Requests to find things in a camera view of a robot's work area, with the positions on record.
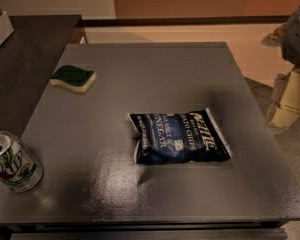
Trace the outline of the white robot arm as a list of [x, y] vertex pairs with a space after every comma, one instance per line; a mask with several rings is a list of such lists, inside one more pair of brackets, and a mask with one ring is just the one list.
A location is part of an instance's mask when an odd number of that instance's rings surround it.
[[277, 74], [266, 113], [268, 129], [279, 134], [300, 116], [300, 5], [284, 24], [262, 40], [262, 44], [280, 47], [283, 59], [293, 65], [288, 74]]

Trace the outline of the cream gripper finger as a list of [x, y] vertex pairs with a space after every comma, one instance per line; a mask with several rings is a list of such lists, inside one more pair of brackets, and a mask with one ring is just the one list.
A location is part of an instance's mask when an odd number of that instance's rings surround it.
[[287, 129], [299, 116], [300, 66], [295, 66], [288, 74], [279, 73], [277, 75], [266, 120], [270, 127]]

